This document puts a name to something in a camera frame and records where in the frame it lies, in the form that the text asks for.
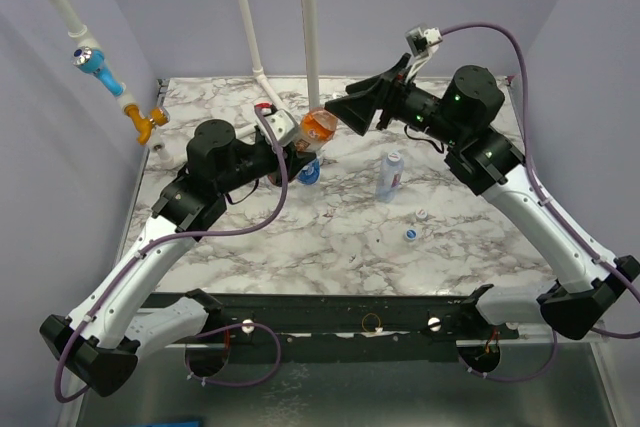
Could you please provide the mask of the blue label Pocari bottle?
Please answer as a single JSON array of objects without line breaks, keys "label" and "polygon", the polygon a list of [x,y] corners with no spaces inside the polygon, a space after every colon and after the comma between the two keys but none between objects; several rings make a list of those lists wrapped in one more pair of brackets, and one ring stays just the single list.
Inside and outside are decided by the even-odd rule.
[{"label": "blue label Pocari bottle", "polygon": [[317,155],[316,158],[307,164],[298,174],[297,181],[303,185],[313,185],[320,177],[321,171],[321,156]]}]

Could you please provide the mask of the orange tea bottle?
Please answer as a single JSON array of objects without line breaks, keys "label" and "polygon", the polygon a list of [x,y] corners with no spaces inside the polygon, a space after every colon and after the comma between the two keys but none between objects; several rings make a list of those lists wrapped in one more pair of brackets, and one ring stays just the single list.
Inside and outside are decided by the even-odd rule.
[{"label": "orange tea bottle", "polygon": [[299,123],[300,131],[294,144],[299,152],[318,152],[334,136],[338,119],[324,109],[307,113]]}]

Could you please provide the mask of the white bottle cap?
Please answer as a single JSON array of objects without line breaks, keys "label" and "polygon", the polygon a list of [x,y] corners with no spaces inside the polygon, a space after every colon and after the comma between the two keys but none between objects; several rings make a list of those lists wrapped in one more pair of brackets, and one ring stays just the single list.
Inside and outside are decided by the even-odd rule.
[{"label": "white bottle cap", "polygon": [[425,210],[420,209],[415,212],[415,217],[418,220],[426,220],[428,218],[428,213]]}]

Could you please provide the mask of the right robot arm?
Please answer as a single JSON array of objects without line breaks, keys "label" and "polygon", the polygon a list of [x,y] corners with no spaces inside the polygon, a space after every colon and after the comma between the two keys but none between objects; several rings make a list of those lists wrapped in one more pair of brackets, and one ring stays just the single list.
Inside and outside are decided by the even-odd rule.
[{"label": "right robot arm", "polygon": [[529,175],[524,154],[492,127],[505,96],[488,69],[465,65],[436,97],[408,77],[409,57],[386,72],[350,84],[325,109],[360,136],[371,126],[384,130],[393,120],[422,132],[447,148],[445,163],[475,195],[505,215],[552,268],[556,279],[540,287],[482,286],[460,326],[480,339],[507,322],[546,324],[580,340],[630,290],[639,275],[632,256],[617,256],[589,237],[565,210],[543,199]]}]

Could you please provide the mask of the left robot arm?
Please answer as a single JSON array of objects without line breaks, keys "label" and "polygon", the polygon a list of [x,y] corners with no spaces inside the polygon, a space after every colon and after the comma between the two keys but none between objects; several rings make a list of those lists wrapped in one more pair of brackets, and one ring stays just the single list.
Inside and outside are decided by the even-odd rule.
[{"label": "left robot arm", "polygon": [[312,153],[295,147],[298,123],[286,111],[256,112],[254,139],[243,142],[221,119],[198,125],[186,145],[187,160],[162,190],[137,240],[101,284],[65,316],[50,315],[40,334],[58,361],[54,392],[65,403],[62,375],[69,371],[102,397],[122,387],[144,358],[183,338],[214,340],[221,309],[194,290],[173,304],[139,317],[140,307],[170,268],[226,212],[232,191],[275,175],[282,189]]}]

